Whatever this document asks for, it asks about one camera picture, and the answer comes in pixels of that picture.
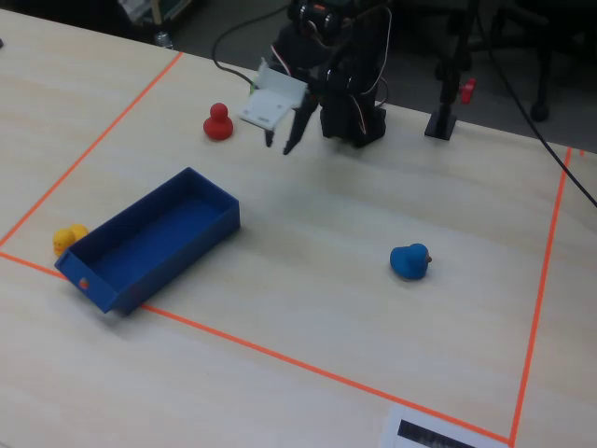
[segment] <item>black cable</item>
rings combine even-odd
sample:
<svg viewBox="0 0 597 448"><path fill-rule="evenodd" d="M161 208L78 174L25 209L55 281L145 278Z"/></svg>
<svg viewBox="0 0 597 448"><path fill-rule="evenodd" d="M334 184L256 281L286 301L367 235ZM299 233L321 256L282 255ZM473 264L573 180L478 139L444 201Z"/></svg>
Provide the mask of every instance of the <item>black cable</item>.
<svg viewBox="0 0 597 448"><path fill-rule="evenodd" d="M385 96L383 97L382 101L378 105L376 105L377 108L380 108L383 105L385 105L390 99L390 87L388 86L388 81L386 81L383 77L380 78L380 81L385 86Z"/></svg>
<svg viewBox="0 0 597 448"><path fill-rule="evenodd" d="M527 114L526 110L524 109L524 106L522 105L521 100L519 99L519 97L516 94L516 92L514 92L514 88L512 87L512 85L510 84L510 82L507 80L506 74L504 73L504 70L502 69L502 66L499 64L499 62L493 56L493 48L492 48L492 41L491 41L492 35L490 33L489 39L487 38L487 35L485 34L485 30L483 29L483 24L481 23L481 17L480 17L479 11L477 11L477 25L478 25L478 28L479 28L479 33L481 34L481 39L483 39L483 43L488 48L489 59L492 61L493 67L495 68L495 71L497 72L497 75L502 79L502 82L506 86L507 92L510 94L510 96L514 100L514 103L516 103L516 106L518 107L518 109L522 113L522 116L524 117L524 119L526 120L526 122L531 127L531 130L533 131L533 133L535 134L535 136L539 139L539 141L543 144L543 146L546 148L546 150L549 151L549 154L551 154L551 157L553 157L555 159L555 161L562 167L562 169L568 175L568 177L570 177L570 180L572 180L575 183L575 185L578 187L578 189L580 189L580 191L582 191L583 194L585 196L587 196L587 199L589 199L589 201L591 201L591 203L595 207L597 207L597 201L595 201L595 198L593 198L590 195L590 193L587 191L587 189L585 189L582 186L582 184L576 179L576 177L570 172L570 170L568 169L568 167L566 167L566 165L558 157L558 155L555 153L555 151L551 148L551 146L546 141L546 139L543 137L543 135L541 134L541 132L539 132L539 130L536 128L535 124L533 123L533 120L531 119L531 117L529 117L529 114Z"/></svg>
<svg viewBox="0 0 597 448"><path fill-rule="evenodd" d="M232 33L234 33L237 30L240 30L241 28L248 26L248 25L252 25L253 23L257 23L258 21L264 21L266 19L269 19L270 17L275 16L276 14L281 13L282 11L286 11L288 9L288 5L285 5L283 7L278 7L277 9L274 9L271 12L268 12L267 14L264 14L262 16L259 17L255 17L254 19L251 19L250 21L244 21L243 23L239 23L238 25L233 26L232 28L230 28L229 30L227 30L226 32L224 32L222 35L220 35L220 37L218 39L215 40L214 44L212 45L212 61L214 61L214 64L217 68L219 68L220 70L224 70L225 72L229 72L232 73L233 75L236 75L237 77L241 77L242 79L244 79L246 82L248 82L249 84L253 85L253 81L243 75L241 72L234 70L232 68L227 68L223 65L221 65L218 61L217 61L217 57L215 56L215 52L217 50L217 46L220 44L220 42L227 36L230 35Z"/></svg>

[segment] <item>blue tray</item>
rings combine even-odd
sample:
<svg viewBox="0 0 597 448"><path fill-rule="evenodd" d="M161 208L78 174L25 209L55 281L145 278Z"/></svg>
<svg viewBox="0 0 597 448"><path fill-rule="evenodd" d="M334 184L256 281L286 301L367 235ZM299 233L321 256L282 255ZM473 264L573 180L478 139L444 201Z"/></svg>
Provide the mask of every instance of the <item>blue tray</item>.
<svg viewBox="0 0 597 448"><path fill-rule="evenodd" d="M239 202L187 168L76 242L56 268L128 314L241 226Z"/></svg>

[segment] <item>rubber duck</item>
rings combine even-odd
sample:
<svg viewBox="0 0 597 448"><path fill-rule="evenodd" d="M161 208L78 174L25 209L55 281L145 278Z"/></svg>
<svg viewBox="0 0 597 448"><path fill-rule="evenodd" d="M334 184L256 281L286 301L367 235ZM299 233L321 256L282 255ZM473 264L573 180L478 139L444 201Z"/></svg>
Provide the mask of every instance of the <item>rubber duck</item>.
<svg viewBox="0 0 597 448"><path fill-rule="evenodd" d="M203 123L203 130L212 140L226 140L232 135L234 125L228 116L228 108L216 103L209 111L210 118Z"/></svg>
<svg viewBox="0 0 597 448"><path fill-rule="evenodd" d="M84 236L87 236L87 234L90 232L87 230L87 227L85 227L82 224L73 224L71 226L71 231L73 231L73 233L75 234L75 239L77 241L83 238Z"/></svg>
<svg viewBox="0 0 597 448"><path fill-rule="evenodd" d="M54 233L54 254L60 257L66 249L89 233L85 226L73 224L69 229Z"/></svg>
<svg viewBox="0 0 597 448"><path fill-rule="evenodd" d="M407 280L420 280L425 277L430 262L429 250L420 244L397 247L390 255L390 264L394 272Z"/></svg>

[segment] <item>orange tape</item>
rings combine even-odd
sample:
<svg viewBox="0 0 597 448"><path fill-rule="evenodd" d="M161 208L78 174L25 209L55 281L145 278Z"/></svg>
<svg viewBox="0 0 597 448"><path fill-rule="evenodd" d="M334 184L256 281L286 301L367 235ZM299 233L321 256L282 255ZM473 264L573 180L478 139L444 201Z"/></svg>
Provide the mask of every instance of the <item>orange tape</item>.
<svg viewBox="0 0 597 448"><path fill-rule="evenodd" d="M22 264L23 266L27 266L28 268L36 269L42 273L48 273L55 277L61 278L62 280L66 280L66 277L64 275L62 275L61 273L59 273L58 271L54 271L53 269L46 268L44 266L40 266L38 264L32 263L31 261L27 261L26 259L20 259L18 257L9 255L5 252L0 252L0 257L2 257L3 259L8 259L10 261L14 261L15 263Z"/></svg>
<svg viewBox="0 0 597 448"><path fill-rule="evenodd" d="M60 186L64 179L66 179L66 177L68 177L71 173L73 173L73 171L75 171L75 168L77 168L78 165L83 160L85 160L85 158L91 154L91 152L100 144L100 142L102 142L102 140L104 140L105 137L116 127L116 125L119 124L120 121L124 119L124 117L129 112L131 112L131 109L133 109L137 105L137 103L139 103L143 99L143 97L146 96L146 94L158 83L158 81L160 81L160 79L162 79L164 75L166 75L170 71L170 69L174 67L174 65L178 62L182 55L182 52L178 53L174 57L174 59L172 59L170 63L166 65L166 68L164 68L156 77L154 77L154 79L141 91L141 93L137 95L137 97L132 101L132 103L130 103L127 106L127 108L124 109L114 121L112 121L112 124L110 124L110 126L108 126L108 128L102 132L102 134L91 144L91 146L88 147L87 150L83 154L81 154L81 156L78 159L76 159L75 163L73 163L70 166L70 168L66 170L66 172L63 175L60 176L60 178L54 183L54 185L52 185L49 188L49 190L46 191L46 193L41 198L39 198L35 205L31 207L31 209L19 220L19 222L17 222L17 224L15 224L14 227L10 229L10 231L8 231L4 238L0 240L0 247L2 247L10 239L10 237L16 233L16 231L24 224L24 222L31 217L35 210L37 210L39 206L42 203L44 203L44 201L49 197L49 195L52 194L54 190L56 190L56 188Z"/></svg>
<svg viewBox="0 0 597 448"><path fill-rule="evenodd" d="M61 278L63 280L66 280L66 278L61 274L58 273L56 271L53 271L51 269L48 269L44 266L39 266L38 264L32 263L31 261L27 261L25 259L19 259L17 257L13 257L12 255L6 254L4 252L0 252L0 257L4 258L4 259L8 259L10 261L15 261L23 266L27 266L29 268L33 268L36 269L42 273L48 273L50 275L53 275L55 277ZM375 395L377 397L380 397L382 399L387 399L389 401L393 401L394 403L398 403L401 404L403 406L407 406L411 409L414 409L416 411L420 411L422 413L427 413L429 415L432 415L436 418L439 418L441 420L444 420L446 422L452 423L454 425L457 425L459 427L464 427L466 429L469 429L473 432L476 432L482 436L488 437L490 439L494 439L495 441L500 441L502 443L507 443L508 439L504 436L500 436L498 434L494 434L491 431L488 431L487 429L483 429L482 427L477 427L475 425L472 425L470 423L465 422L464 420L460 420L458 418L455 417L451 417L449 415L446 415L445 413L440 413L438 411L434 411L433 409L429 409L426 408L420 404L416 404L412 401L408 401L405 399L401 399L399 397L396 397L394 395L391 394L387 394L385 392L382 392L379 389L375 389L373 387L369 387L368 385L362 385L356 381L353 380L349 380L348 378L345 378L343 376L337 375L336 373L332 373L330 371L324 371L323 369L319 369L318 367L312 366L311 364L307 364L306 362L303 361L299 361L297 359L294 359L292 357L287 357L286 355L283 355L281 353L278 352L274 352L273 350L270 350L269 348L263 347L261 345L257 345L256 343L251 343L249 341L246 341L244 339L241 339L239 337L236 336L232 336L231 334L225 333L224 331L220 331L219 329L213 329L211 327L207 327L206 325L200 324L199 322L195 322L193 320L187 319L185 317L182 317L180 315L175 315L173 313L170 313L168 311L162 310L160 308L156 308L155 306L151 306L151 305L146 305L143 304L141 305L141 308L143 308L144 310L150 312L150 313L154 313L156 315L161 315L163 317L168 317L169 319L172 319L176 322L179 322L181 324L185 324L188 325L194 329L200 329L201 331L205 331L207 333L213 334L214 336L217 336L218 338L222 338L225 339L227 341L230 341L232 343L237 343L238 345L242 345L243 347L246 348L250 348L252 350L255 350L259 353L262 353L264 355L267 355L269 357L275 357L276 359L279 359L283 362L287 362L288 364L292 364L293 366L296 367L300 367L306 371L311 371L313 373L316 373L318 375L321 376L325 376L326 378L333 380L333 381L337 381L339 383L342 383L344 385L348 385L350 387L354 387L355 389L359 389L362 390L364 392L367 392L371 395Z"/></svg>
<svg viewBox="0 0 597 448"><path fill-rule="evenodd" d="M572 158L572 148L569 147L566 151L566 159L564 165L566 168L570 165ZM560 215L560 206L562 205L563 191L566 186L566 173L562 170L560 175L560 185L558 186L558 194L556 202L553 205L553 214L551 215L551 224L549 225L548 243L545 247L545 256L543 257L543 268L541 269L541 280L539 281L539 289L537 291L537 300L535 302L535 313L533 314L533 325L531 326L531 335L529 336L529 345L526 350L526 358L524 359L524 368L522 369L521 386L519 388L519 395L516 401L516 409L514 411L514 420L512 421L512 429L510 430L510 439L508 446L514 447L516 437L519 432L519 425L521 424L522 404L524 404L524 397L526 388L529 383L529 374L531 372L531 364L533 362L533 351L535 350L535 341L537 337L537 330L539 329L539 319L541 317L541 308L543 306L543 297L545 295L545 286L548 281L549 262L551 260L551 249L553 247L553 240L556 236L556 228L558 226L558 216Z"/></svg>

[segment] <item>yellow rubber duck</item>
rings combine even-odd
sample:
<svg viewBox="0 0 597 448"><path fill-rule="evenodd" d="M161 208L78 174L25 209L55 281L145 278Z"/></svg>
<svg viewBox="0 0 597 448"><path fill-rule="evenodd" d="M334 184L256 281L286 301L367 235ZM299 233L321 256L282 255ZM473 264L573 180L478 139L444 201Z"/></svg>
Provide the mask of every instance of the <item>yellow rubber duck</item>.
<svg viewBox="0 0 597 448"><path fill-rule="evenodd" d="M73 224L70 229L61 229L54 233L54 253L61 256L66 249L87 235L89 231L81 224Z"/></svg>

